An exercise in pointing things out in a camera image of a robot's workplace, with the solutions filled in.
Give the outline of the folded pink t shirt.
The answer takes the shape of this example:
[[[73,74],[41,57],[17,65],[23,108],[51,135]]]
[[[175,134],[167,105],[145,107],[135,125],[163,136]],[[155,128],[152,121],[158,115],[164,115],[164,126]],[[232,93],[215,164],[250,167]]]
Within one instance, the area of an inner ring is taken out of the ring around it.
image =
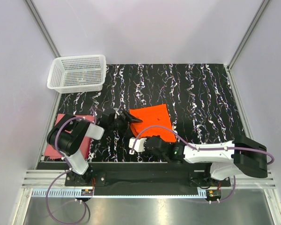
[[[55,125],[63,118],[65,114],[61,114],[59,113],[57,115],[57,118],[56,118],[56,122],[55,122]],[[86,119],[88,119],[89,121],[94,121],[94,117],[92,115],[78,115],[78,117],[85,117]],[[91,138],[89,137],[84,137],[81,145],[80,145],[80,150],[81,150],[81,153],[82,155],[84,156],[85,159],[88,158],[88,155],[89,155],[89,148],[90,148],[90,142],[91,142]],[[49,144],[47,144],[47,147],[43,153],[43,155],[45,157],[49,157],[49,159],[51,160],[55,160],[55,159],[61,159],[61,155],[52,147],[50,146]]]

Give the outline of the black marbled table mat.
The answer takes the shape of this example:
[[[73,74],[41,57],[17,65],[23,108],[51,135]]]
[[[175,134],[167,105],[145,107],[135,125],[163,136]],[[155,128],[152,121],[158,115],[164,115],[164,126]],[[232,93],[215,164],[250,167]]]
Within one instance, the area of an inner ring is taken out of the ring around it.
[[[245,134],[222,64],[109,64],[101,91],[63,94],[57,114],[162,104],[173,130],[190,143],[221,143]]]

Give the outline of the white plastic perforated basket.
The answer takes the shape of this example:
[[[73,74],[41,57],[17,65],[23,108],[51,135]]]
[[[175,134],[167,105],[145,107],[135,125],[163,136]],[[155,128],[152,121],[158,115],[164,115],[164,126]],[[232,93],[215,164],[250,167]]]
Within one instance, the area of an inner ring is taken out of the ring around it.
[[[47,87],[60,94],[101,91],[106,78],[104,55],[58,57],[52,61]]]

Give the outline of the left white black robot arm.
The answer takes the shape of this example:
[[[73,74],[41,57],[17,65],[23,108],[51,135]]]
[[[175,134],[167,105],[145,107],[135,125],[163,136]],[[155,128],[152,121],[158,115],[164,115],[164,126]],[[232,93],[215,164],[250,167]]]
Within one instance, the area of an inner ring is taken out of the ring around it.
[[[128,129],[131,124],[141,123],[142,120],[131,115],[128,111],[108,109],[93,121],[71,114],[64,115],[47,135],[47,143],[53,147],[66,161],[70,172],[66,178],[75,186],[86,186],[95,183],[92,168],[81,152],[81,144],[85,137],[100,140],[104,133],[119,131],[132,137]]]

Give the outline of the left aluminium frame post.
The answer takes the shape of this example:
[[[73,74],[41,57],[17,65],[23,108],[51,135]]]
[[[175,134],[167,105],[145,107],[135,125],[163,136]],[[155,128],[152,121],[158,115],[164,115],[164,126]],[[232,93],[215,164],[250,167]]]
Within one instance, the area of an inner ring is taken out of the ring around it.
[[[33,19],[35,20],[41,34],[43,35],[46,43],[48,44],[53,56],[55,58],[60,57],[60,53],[51,37],[51,35],[49,34],[48,29],[46,28],[46,25],[34,3],[33,0],[24,0],[25,5],[27,6],[30,14],[32,15]]]

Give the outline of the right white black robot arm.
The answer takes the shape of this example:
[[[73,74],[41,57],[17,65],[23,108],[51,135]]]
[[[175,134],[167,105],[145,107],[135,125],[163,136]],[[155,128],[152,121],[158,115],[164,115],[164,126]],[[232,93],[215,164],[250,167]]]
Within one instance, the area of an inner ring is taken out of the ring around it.
[[[169,143],[153,136],[144,142],[144,150],[169,163],[208,163],[203,180],[209,186],[239,174],[267,178],[266,146],[245,136],[218,144]]]

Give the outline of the orange t shirt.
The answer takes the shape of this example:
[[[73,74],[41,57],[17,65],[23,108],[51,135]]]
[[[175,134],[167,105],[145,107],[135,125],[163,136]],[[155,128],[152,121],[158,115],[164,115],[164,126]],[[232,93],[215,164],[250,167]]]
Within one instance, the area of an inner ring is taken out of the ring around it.
[[[141,123],[132,123],[130,125],[133,135],[136,137],[142,130],[150,126],[162,126],[172,130],[172,124],[168,113],[167,105],[156,105],[139,109],[130,109],[129,113],[142,120]],[[176,137],[170,131],[163,128],[150,128],[141,134],[140,138],[160,136],[165,142],[174,143]]]

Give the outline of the right aluminium frame post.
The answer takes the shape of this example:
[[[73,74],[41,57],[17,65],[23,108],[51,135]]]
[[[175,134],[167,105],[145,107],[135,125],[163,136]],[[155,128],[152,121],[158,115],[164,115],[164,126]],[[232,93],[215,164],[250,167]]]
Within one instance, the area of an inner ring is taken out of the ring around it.
[[[230,62],[227,64],[228,71],[231,71],[233,66],[235,65],[237,59],[241,55],[244,47],[246,46],[247,42],[249,41],[251,35],[253,34],[255,28],[257,27],[261,17],[265,13],[266,9],[268,8],[269,4],[271,3],[271,0],[262,0],[258,10],[256,11],[253,19],[251,20],[244,36],[242,37],[235,53],[233,54]]]

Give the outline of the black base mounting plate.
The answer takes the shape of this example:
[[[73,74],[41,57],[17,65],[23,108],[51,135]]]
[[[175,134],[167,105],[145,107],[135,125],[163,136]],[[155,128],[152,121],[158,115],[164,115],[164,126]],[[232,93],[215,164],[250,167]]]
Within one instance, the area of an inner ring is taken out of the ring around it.
[[[185,192],[190,188],[229,188],[232,176],[223,180],[214,180],[207,176],[208,163],[168,164],[168,163],[90,163],[95,183],[75,186],[69,179],[63,178],[66,187],[94,187],[104,189],[145,189],[178,190]]]

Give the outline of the aluminium frame post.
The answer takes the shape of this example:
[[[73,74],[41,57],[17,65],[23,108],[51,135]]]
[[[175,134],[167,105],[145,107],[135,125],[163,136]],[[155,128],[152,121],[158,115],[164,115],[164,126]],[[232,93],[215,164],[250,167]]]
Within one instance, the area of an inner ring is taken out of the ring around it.
[[[244,36],[242,37],[235,53],[233,54],[230,62],[227,64],[228,71],[231,71],[233,66],[235,65],[237,59],[241,55],[244,47],[246,46],[247,42],[249,41],[251,35],[253,34],[255,28],[257,27],[261,17],[265,13],[266,9],[268,8],[269,4],[271,3],[271,0],[262,0],[258,10],[256,11],[253,19],[251,20]]]
[[[60,57],[60,53],[51,37],[51,35],[49,34],[48,29],[46,28],[46,25],[34,3],[33,0],[24,0],[25,5],[27,6],[30,14],[32,15],[33,19],[35,20],[41,34],[43,35],[46,43],[48,44],[53,56],[55,58]]]

